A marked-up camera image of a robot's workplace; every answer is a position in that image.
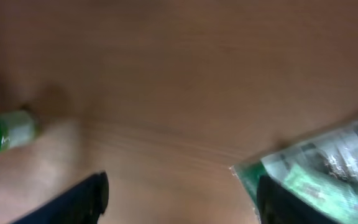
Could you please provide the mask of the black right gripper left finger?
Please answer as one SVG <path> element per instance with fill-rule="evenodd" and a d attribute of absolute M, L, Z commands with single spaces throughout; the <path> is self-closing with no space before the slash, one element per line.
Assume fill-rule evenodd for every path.
<path fill-rule="evenodd" d="M 13 224 L 97 224 L 108 202 L 108 175 L 97 172 Z"/>

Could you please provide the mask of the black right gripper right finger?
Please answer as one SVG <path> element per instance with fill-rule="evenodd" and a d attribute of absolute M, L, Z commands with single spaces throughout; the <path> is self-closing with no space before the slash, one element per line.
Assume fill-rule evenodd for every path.
<path fill-rule="evenodd" d="M 267 175 L 259 179 L 257 209 L 261 224 L 337 224 Z"/>

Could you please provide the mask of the green 3M package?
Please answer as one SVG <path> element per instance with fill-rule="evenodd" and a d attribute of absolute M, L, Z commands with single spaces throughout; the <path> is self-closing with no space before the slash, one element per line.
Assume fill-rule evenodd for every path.
<path fill-rule="evenodd" d="M 263 175 L 337 223 L 358 224 L 358 119 L 231 167 L 257 209 Z"/>

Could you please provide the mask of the green lid jar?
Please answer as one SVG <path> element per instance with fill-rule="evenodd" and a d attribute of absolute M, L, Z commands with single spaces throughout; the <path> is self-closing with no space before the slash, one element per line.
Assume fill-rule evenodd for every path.
<path fill-rule="evenodd" d="M 39 123 L 28 110 L 0 113 L 0 152 L 31 143 L 38 131 Z"/>

